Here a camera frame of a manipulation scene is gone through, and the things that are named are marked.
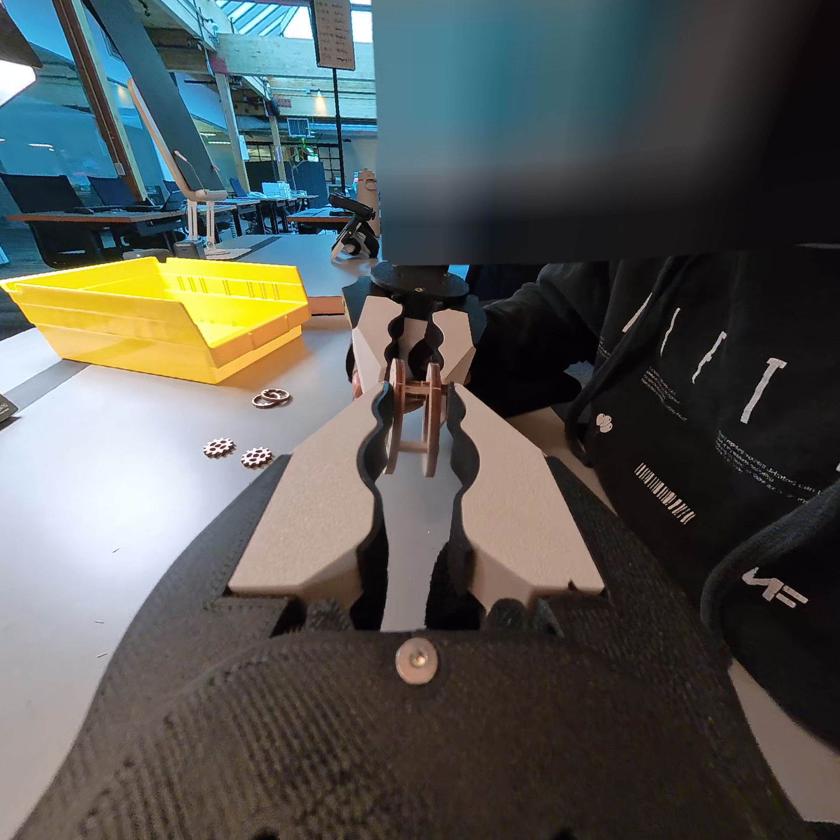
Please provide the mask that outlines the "background wooden desk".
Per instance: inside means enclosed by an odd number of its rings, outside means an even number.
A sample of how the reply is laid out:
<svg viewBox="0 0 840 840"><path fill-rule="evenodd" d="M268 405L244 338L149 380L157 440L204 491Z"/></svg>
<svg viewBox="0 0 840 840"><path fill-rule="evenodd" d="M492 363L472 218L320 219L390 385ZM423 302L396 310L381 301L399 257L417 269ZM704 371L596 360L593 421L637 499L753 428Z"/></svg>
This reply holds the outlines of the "background wooden desk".
<svg viewBox="0 0 840 840"><path fill-rule="evenodd" d="M3 217L25 224L44 263L55 269L121 260L135 246L172 250L186 228L186 207L174 211L15 213Z"/></svg>
<svg viewBox="0 0 840 840"><path fill-rule="evenodd" d="M315 207L287 215L287 223L300 235L318 235L321 232L337 234L352 218L352 214L330 206Z"/></svg>

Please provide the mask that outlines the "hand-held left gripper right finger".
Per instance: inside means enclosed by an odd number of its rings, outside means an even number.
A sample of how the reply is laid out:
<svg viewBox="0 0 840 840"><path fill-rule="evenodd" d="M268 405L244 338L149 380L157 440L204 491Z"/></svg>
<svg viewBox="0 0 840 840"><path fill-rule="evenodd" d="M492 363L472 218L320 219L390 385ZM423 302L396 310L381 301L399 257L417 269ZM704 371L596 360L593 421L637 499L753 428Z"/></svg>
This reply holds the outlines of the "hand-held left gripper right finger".
<svg viewBox="0 0 840 840"><path fill-rule="evenodd" d="M604 581L542 450L463 385L448 388L452 470L461 481L450 574L487 613L543 596L596 596Z"/></svg>

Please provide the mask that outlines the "black white device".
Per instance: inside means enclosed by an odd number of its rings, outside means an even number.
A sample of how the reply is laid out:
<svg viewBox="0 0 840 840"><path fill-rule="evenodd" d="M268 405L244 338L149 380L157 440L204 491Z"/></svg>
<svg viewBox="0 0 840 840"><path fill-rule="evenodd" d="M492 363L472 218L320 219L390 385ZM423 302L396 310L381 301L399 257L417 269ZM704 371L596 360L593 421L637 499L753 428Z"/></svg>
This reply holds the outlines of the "black white device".
<svg viewBox="0 0 840 840"><path fill-rule="evenodd" d="M329 204L350 213L350 221L340 230L331 249L331 261L336 261L341 253L351 257L365 255L377 259L380 241L371 226L375 218L374 209L338 194L329 196Z"/></svg>

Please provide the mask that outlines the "wooden spool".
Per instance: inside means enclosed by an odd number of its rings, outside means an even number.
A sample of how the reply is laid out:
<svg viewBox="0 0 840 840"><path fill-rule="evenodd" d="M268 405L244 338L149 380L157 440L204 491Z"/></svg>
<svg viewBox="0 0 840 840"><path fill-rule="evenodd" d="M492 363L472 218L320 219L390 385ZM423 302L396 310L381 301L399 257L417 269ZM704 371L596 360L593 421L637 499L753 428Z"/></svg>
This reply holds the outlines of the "wooden spool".
<svg viewBox="0 0 840 840"><path fill-rule="evenodd" d="M407 378L406 363L393 359L388 369L388 387L392 394L392 424L385 441L385 468L387 475L393 474L401 453L415 453L423 457L423 474L433 478L437 470L440 428L445 419L445 394L441 370L438 364L430 363L426 378L411 381ZM423 406L423 428L419 440L403 438L403 419L406 406L414 400Z"/></svg>

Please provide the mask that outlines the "person's left forearm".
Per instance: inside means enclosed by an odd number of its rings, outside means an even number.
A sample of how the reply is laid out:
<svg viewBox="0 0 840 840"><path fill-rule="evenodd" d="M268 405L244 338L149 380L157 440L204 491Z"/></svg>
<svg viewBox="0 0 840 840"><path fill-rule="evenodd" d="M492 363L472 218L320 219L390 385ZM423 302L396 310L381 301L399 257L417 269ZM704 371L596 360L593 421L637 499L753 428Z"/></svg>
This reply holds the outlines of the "person's left forearm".
<svg viewBox="0 0 840 840"><path fill-rule="evenodd" d="M839 745L839 482L732 549L700 617L792 718Z"/></svg>

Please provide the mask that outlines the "yellow plastic bin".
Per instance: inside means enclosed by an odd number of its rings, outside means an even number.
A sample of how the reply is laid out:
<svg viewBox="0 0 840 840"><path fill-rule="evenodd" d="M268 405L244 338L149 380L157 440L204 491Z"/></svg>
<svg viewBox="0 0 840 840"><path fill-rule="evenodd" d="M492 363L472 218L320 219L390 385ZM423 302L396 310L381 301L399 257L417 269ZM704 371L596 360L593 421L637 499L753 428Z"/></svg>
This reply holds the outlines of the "yellow plastic bin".
<svg viewBox="0 0 840 840"><path fill-rule="evenodd" d="M2 281L63 360L216 385L300 338L297 267L155 257Z"/></svg>

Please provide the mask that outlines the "white angled panel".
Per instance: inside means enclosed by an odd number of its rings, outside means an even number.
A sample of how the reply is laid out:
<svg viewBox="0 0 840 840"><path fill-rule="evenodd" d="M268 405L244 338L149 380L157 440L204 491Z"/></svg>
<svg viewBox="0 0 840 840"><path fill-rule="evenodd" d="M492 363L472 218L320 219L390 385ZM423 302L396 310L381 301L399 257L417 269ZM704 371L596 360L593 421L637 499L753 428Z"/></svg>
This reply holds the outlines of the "white angled panel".
<svg viewBox="0 0 840 840"><path fill-rule="evenodd" d="M35 70L42 67L34 48L2 9L1 107L35 84Z"/></svg>

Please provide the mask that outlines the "black screen on stand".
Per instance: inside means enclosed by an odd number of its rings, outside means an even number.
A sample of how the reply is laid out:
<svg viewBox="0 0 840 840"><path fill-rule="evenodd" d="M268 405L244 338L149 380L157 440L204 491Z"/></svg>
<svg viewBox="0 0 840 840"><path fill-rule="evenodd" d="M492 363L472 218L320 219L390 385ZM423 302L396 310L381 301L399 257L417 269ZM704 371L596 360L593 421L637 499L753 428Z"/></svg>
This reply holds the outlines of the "black screen on stand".
<svg viewBox="0 0 840 840"><path fill-rule="evenodd" d="M181 93L128 1L87 2L129 70L129 94L166 167L186 200L188 241L198 242L204 207L206 255L236 259L243 250L217 246L215 206L227 201L222 178Z"/></svg>

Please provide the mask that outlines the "black office chair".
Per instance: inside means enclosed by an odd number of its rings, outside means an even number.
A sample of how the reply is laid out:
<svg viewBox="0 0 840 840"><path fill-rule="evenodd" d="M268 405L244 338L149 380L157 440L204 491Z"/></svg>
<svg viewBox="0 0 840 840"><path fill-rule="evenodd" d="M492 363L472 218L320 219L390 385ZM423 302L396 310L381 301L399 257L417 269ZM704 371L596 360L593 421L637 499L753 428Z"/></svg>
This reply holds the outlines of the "black office chair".
<svg viewBox="0 0 840 840"><path fill-rule="evenodd" d="M75 213L84 208L84 202L66 175L2 173L1 178L23 214Z"/></svg>
<svg viewBox="0 0 840 840"><path fill-rule="evenodd" d="M134 196L119 177L89 175L87 178L92 191L104 206L129 208L144 205L144 200Z"/></svg>

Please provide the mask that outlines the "person's black hoodie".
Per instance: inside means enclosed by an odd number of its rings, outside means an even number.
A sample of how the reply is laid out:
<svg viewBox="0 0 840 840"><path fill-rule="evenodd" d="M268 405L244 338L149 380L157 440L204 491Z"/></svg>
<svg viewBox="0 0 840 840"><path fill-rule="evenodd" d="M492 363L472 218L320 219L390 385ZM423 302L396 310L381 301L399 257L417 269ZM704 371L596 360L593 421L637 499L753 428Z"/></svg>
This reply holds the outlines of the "person's black hoodie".
<svg viewBox="0 0 840 840"><path fill-rule="evenodd" d="M741 543L838 490L838 247L565 266L598 339L585 453L693 595Z"/></svg>

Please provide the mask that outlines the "person's right forearm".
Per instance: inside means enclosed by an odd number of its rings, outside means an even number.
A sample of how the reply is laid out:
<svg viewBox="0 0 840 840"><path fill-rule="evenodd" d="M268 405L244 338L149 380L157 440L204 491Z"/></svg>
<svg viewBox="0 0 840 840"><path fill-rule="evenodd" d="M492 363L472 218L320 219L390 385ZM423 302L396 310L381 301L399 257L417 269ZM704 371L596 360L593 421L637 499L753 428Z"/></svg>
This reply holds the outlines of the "person's right forearm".
<svg viewBox="0 0 840 840"><path fill-rule="evenodd" d="M502 417L569 403L567 373L593 363L618 261L548 264L508 299L486 306L468 390Z"/></svg>

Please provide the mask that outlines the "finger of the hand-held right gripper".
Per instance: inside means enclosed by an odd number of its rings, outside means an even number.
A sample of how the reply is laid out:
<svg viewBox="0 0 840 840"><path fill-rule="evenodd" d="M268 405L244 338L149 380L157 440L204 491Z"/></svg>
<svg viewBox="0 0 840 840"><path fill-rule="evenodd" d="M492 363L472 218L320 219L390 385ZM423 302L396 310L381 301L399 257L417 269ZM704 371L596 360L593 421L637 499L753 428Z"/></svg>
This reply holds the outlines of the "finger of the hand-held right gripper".
<svg viewBox="0 0 840 840"><path fill-rule="evenodd" d="M442 385L465 384L476 354L469 315L459 310L439 310L430 321L436 342L433 362L438 367Z"/></svg>
<svg viewBox="0 0 840 840"><path fill-rule="evenodd" d="M366 393L386 382L393 356L392 324L403 316L403 305L388 297L367 296L352 330L355 369Z"/></svg>

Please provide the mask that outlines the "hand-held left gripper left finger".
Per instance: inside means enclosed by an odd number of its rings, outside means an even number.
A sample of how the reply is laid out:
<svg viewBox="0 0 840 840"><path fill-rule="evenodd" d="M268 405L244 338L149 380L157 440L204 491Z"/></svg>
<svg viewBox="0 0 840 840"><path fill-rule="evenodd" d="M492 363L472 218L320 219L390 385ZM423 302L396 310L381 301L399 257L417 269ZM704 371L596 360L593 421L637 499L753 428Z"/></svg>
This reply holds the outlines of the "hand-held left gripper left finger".
<svg viewBox="0 0 840 840"><path fill-rule="evenodd" d="M228 582L236 595L383 601L383 383L297 446Z"/></svg>

